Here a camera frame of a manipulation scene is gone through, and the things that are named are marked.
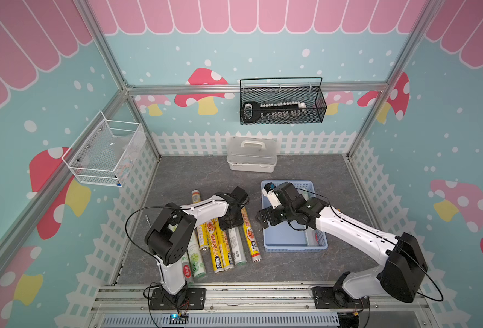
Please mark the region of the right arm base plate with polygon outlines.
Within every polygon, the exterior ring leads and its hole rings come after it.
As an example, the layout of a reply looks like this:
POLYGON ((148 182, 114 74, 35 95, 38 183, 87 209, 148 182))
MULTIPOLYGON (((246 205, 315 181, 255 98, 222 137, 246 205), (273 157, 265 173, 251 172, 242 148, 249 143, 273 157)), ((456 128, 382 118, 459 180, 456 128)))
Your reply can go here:
POLYGON ((368 298, 352 299, 341 289, 328 286, 315 286, 311 288, 316 309, 329 310, 366 310, 370 308, 368 298))

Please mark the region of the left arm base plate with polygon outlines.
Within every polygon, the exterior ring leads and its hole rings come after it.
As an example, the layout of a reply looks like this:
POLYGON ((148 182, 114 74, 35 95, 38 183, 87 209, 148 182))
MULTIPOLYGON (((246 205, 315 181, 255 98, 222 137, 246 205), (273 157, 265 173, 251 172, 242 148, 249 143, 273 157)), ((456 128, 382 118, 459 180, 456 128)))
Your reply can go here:
POLYGON ((203 310, 206 299, 206 288, 184 287, 175 295, 171 295, 164 288, 154 286, 144 291, 150 310, 203 310))

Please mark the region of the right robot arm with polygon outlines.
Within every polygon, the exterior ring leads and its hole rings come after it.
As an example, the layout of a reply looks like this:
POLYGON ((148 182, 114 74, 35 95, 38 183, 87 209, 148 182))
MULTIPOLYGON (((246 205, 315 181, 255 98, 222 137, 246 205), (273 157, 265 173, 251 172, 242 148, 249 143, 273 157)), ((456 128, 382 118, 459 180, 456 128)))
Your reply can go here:
POLYGON ((325 232, 350 244, 377 266, 365 271, 345 272, 332 293, 338 305, 374 295, 412 303, 427 274, 428 266, 417 239, 406 232, 397 236, 370 227, 343 214, 323 196, 306 200, 292 183, 267 183, 262 194, 270 206, 259 211, 264 228, 283 222, 325 232))

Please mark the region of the blue plastic basket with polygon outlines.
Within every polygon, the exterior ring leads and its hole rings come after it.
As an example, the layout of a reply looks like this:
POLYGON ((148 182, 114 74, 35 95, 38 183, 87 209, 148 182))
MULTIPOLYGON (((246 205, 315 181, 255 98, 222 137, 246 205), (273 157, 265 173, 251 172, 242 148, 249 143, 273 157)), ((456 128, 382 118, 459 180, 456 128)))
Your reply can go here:
MULTIPOLYGON (((267 183, 274 183, 278 186, 286 183, 286 180, 264 180, 261 182, 261 188, 267 183)), ((300 194, 308 200, 315 196, 314 184, 309 180, 291 180, 290 181, 300 194)), ((262 208, 265 209, 270 206, 266 198, 261 198, 262 208)), ((301 225, 293 222, 291 224, 295 229, 300 229, 301 225)), ((283 222, 276 226, 269 226, 263 229, 264 246, 267 251, 275 252, 315 252, 322 251, 315 247, 315 231, 312 228, 307 230, 295 230, 289 226, 288 223, 283 222)))

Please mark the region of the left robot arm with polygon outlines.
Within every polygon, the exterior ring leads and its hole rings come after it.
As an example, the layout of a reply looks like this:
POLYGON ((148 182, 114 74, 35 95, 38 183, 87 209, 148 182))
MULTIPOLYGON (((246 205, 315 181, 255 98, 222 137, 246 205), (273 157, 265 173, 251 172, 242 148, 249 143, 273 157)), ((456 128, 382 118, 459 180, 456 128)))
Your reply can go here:
POLYGON ((147 232, 144 241, 154 257, 161 262, 162 290, 177 295, 187 284, 181 258, 187 250, 196 226, 217 219, 221 230, 244 223, 241 209, 248 203, 248 194, 241 187, 230 193, 217 193, 198 203, 179 206, 168 203, 147 232))

